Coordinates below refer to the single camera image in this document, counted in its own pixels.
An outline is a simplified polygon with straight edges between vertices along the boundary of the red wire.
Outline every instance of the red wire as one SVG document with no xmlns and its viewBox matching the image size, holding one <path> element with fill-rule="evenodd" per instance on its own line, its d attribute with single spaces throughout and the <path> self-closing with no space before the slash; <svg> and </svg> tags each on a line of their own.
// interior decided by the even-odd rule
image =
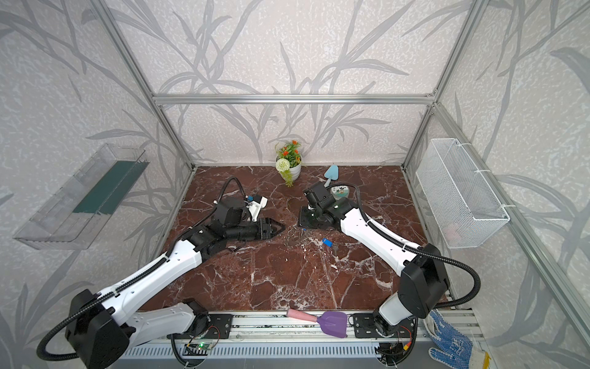
<svg viewBox="0 0 590 369">
<path fill-rule="evenodd" d="M 210 327 L 210 329 L 211 329 L 211 328 L 215 328 L 215 330 L 217 331 L 217 342 L 215 343 L 215 345 L 213 345 L 213 346 L 217 346 L 217 344 L 219 343 L 219 338 L 221 337 L 221 333 L 219 333 L 219 329 L 218 329 L 218 328 L 217 328 L 215 325 L 212 325 L 212 326 Z"/>
<path fill-rule="evenodd" d="M 409 333 L 409 341 L 412 342 L 412 332 L 409 331 L 408 328 L 404 327 L 403 325 L 400 325 L 400 327 L 402 327 L 403 329 L 405 329 L 406 331 L 408 331 Z"/>
</svg>

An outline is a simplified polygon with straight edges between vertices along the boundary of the leaf pattern wallpaper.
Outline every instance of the leaf pattern wallpaper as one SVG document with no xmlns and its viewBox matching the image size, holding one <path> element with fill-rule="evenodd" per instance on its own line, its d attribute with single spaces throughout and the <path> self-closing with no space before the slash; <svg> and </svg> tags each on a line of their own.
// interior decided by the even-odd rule
<svg viewBox="0 0 590 369">
<path fill-rule="evenodd" d="M 107 1 L 152 85 L 167 93 L 431 93 L 471 0 Z M 388 163 L 425 106 L 166 106 L 199 164 Z"/>
<path fill-rule="evenodd" d="M 490 2 L 442 102 L 590 302 L 588 34 L 588 1 Z M 434 119 L 410 163 L 414 185 L 428 140 L 446 136 Z M 588 350 L 507 228 L 451 254 L 481 271 L 471 307 L 502 367 L 590 368 Z M 470 289 L 468 277 L 449 273 L 459 295 Z"/>
<path fill-rule="evenodd" d="M 84 288 L 111 285 L 151 261 L 189 166 L 166 136 L 89 3 L 0 4 L 0 367 L 49 364 L 41 337 Z M 104 143 L 150 162 L 87 250 L 34 250 L 12 238 Z M 63 335 L 56 351 L 71 351 Z"/>
</svg>

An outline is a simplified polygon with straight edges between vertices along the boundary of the white flower ball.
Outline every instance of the white flower ball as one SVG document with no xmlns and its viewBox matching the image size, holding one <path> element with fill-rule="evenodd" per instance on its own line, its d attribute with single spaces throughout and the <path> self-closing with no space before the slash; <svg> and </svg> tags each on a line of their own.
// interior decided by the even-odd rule
<svg viewBox="0 0 590 369">
<path fill-rule="evenodd" d="M 279 172 L 284 172 L 286 170 L 289 170 L 289 168 L 291 167 L 291 165 L 289 164 L 289 161 L 286 159 L 277 160 L 277 163 L 274 166 L 277 168 L 277 170 Z"/>
</svg>

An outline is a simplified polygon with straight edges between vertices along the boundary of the transparent plastic tray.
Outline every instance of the transparent plastic tray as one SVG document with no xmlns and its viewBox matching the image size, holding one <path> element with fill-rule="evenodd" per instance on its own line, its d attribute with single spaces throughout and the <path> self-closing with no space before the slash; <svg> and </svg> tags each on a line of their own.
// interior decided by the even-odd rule
<svg viewBox="0 0 590 369">
<path fill-rule="evenodd" d="M 142 160 L 144 152 L 103 145 L 14 238 L 39 250 L 88 249 L 122 200 L 121 191 L 126 190 L 126 194 L 148 164 Z M 116 164 L 118 173 L 113 176 L 111 169 Z M 103 180 L 104 185 L 99 185 L 103 188 L 97 188 L 107 173 L 116 182 Z"/>
</svg>

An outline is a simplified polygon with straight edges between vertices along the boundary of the white work glove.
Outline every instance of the white work glove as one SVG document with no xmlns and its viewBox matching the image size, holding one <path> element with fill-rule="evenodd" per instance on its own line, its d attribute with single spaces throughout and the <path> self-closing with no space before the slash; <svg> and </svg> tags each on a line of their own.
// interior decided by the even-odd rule
<svg viewBox="0 0 590 369">
<path fill-rule="evenodd" d="M 445 322 L 437 310 L 432 310 L 424 319 L 430 338 L 442 350 L 430 348 L 428 355 L 439 363 L 453 369 L 487 369 L 490 356 L 473 347 L 473 343 L 452 325 Z"/>
</svg>

